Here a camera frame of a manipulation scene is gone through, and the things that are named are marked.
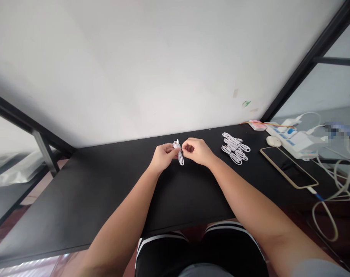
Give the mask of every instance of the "hand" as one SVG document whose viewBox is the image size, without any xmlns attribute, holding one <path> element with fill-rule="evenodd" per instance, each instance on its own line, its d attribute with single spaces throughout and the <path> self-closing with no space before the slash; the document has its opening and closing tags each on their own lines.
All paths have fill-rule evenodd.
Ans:
<svg viewBox="0 0 350 277">
<path fill-rule="evenodd" d="M 180 150 L 180 148 L 174 148 L 170 143 L 157 146 L 148 169 L 161 173 L 168 167 L 172 159 L 178 158 Z"/>
<path fill-rule="evenodd" d="M 209 167 L 217 158 L 203 139 L 188 138 L 182 145 L 184 157 Z"/>
</svg>

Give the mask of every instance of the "black shorts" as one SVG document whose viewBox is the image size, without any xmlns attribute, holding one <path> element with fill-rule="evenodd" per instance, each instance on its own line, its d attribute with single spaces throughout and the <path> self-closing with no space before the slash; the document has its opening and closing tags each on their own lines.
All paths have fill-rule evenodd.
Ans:
<svg viewBox="0 0 350 277">
<path fill-rule="evenodd" d="M 268 276 L 257 241 L 234 221 L 209 226 L 196 245 L 190 244 L 180 231 L 141 238 L 135 276 L 175 277 L 196 263 L 218 265 L 233 276 Z"/>
</svg>

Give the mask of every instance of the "white mouse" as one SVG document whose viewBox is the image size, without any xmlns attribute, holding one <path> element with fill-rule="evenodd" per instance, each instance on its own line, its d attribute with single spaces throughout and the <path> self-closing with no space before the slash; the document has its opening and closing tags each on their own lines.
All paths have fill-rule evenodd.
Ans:
<svg viewBox="0 0 350 277">
<path fill-rule="evenodd" d="M 266 138 L 266 142 L 270 146 L 280 147 L 282 145 L 282 143 L 280 142 L 280 140 L 277 137 L 272 137 L 272 136 L 268 136 Z"/>
</svg>

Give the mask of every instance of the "phone screen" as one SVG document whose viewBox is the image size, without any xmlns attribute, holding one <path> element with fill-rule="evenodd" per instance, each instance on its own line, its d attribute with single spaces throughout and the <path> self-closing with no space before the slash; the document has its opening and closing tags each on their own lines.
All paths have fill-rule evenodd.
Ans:
<svg viewBox="0 0 350 277">
<path fill-rule="evenodd" d="M 287 155 L 285 155 L 277 147 L 262 149 L 262 151 L 284 172 L 289 179 L 298 187 L 315 185 L 317 181 L 312 179 L 305 171 L 303 171 L 296 163 L 294 163 Z"/>
</svg>

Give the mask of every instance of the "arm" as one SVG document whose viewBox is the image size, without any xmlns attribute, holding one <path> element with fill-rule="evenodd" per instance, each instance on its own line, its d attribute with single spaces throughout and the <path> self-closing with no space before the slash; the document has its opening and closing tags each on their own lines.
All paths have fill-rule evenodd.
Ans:
<svg viewBox="0 0 350 277">
<path fill-rule="evenodd" d="M 151 164 L 103 225 L 78 270 L 78 276 L 122 276 L 142 234 L 158 177 L 180 148 L 157 146 Z"/>
<path fill-rule="evenodd" d="M 233 213 L 260 243 L 280 277 L 291 276 L 299 262 L 306 259 L 336 264 L 272 201 L 217 158 L 203 140 L 189 138 L 182 149 L 186 158 L 211 170 Z"/>
</svg>

